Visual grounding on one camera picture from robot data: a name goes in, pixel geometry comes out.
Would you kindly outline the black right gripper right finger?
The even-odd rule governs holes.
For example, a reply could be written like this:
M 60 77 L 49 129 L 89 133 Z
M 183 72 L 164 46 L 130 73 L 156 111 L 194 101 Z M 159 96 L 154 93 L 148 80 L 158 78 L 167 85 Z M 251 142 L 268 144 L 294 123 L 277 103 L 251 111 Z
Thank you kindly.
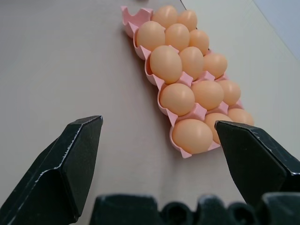
M 220 139 L 231 177 L 246 203 L 257 206 L 270 192 L 300 193 L 300 161 L 261 128 L 219 120 Z

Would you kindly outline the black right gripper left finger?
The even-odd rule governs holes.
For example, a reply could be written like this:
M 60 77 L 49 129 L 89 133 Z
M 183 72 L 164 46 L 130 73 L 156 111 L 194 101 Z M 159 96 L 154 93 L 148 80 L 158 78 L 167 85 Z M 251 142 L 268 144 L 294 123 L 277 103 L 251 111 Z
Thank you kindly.
M 100 115 L 69 123 L 0 207 L 0 225 L 70 225 L 89 194 L 103 125 Z

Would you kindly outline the tan egg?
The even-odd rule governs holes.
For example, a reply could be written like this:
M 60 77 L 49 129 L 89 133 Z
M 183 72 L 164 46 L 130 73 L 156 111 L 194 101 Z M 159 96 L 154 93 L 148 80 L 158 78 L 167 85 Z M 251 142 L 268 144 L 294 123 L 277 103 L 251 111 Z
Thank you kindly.
M 155 21 L 145 22 L 137 31 L 136 45 L 149 51 L 165 45 L 165 28 Z
M 195 96 L 195 102 L 206 110 L 218 107 L 224 99 L 224 91 L 220 84 L 215 81 L 200 81 L 191 86 Z
M 152 21 L 159 23 L 164 28 L 169 28 L 177 22 L 178 12 L 171 6 L 163 6 L 156 10 L 152 16 Z
M 209 44 L 210 39 L 203 30 L 195 29 L 190 32 L 189 46 L 198 48 L 203 56 L 208 52 Z
M 185 119 L 175 124 L 172 140 L 178 147 L 193 155 L 208 150 L 213 142 L 213 134 L 204 122 Z
M 171 45 L 179 52 L 188 47 L 189 40 L 189 30 L 183 24 L 175 23 L 165 31 L 165 44 Z
M 236 104 L 241 96 L 240 86 L 237 83 L 230 80 L 222 80 L 219 81 L 218 84 L 221 85 L 224 92 L 223 101 L 227 105 Z
M 173 83 L 161 91 L 159 102 L 163 108 L 178 116 L 183 116 L 193 109 L 195 96 L 188 86 L 181 83 Z
M 169 45 L 162 45 L 153 50 L 150 54 L 150 68 L 152 73 L 166 84 L 177 82 L 182 75 L 181 58 Z
M 203 54 L 196 47 L 187 47 L 179 53 L 182 62 L 182 70 L 197 80 L 203 72 Z
M 218 137 L 217 131 L 215 129 L 215 122 L 217 120 L 224 120 L 224 121 L 230 121 L 232 122 L 232 119 L 230 119 L 227 115 L 222 113 L 210 113 L 205 116 L 204 122 L 207 124 L 207 126 L 211 129 L 213 134 L 213 141 L 220 144 L 220 139 Z
M 218 79 L 227 70 L 228 62 L 224 55 L 219 53 L 210 53 L 204 56 L 203 71 L 208 71 Z
M 250 113 L 245 111 L 244 109 L 233 108 L 228 110 L 228 117 L 237 123 L 244 123 L 253 126 L 254 119 Z
M 193 10 L 185 10 L 178 16 L 177 23 L 183 24 L 189 31 L 195 30 L 197 27 L 197 16 Z

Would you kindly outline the pink plastic egg tray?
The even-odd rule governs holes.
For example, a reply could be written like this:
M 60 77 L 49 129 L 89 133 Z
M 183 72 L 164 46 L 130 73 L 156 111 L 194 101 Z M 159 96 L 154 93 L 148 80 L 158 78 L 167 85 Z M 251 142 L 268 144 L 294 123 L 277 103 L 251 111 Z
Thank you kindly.
M 220 146 L 217 120 L 252 123 L 241 105 L 241 90 L 226 75 L 227 59 L 210 49 L 192 10 L 171 6 L 121 8 L 125 32 L 144 60 L 147 79 L 157 87 L 157 104 L 171 124 L 170 141 L 183 158 Z

